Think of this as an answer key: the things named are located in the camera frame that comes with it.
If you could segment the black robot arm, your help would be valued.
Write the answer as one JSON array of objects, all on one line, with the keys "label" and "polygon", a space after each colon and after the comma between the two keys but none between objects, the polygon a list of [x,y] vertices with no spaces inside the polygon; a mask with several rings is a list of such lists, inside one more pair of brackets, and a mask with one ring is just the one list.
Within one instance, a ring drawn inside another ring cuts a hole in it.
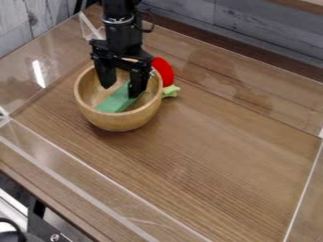
[{"label": "black robot arm", "polygon": [[137,98],[149,85],[153,54],[143,48],[142,0],[103,0],[106,39],[93,39],[91,59],[102,86],[109,89],[118,80],[117,69],[130,72],[129,97]]}]

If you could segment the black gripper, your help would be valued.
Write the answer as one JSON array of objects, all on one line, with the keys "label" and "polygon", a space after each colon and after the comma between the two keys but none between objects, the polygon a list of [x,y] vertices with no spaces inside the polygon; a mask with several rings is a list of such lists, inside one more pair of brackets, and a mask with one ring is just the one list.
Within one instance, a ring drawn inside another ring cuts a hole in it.
[{"label": "black gripper", "polygon": [[109,89],[117,82],[117,69],[130,71],[129,97],[137,98],[146,90],[150,80],[153,55],[143,48],[141,17],[103,18],[106,39],[91,40],[91,59],[102,86]]}]

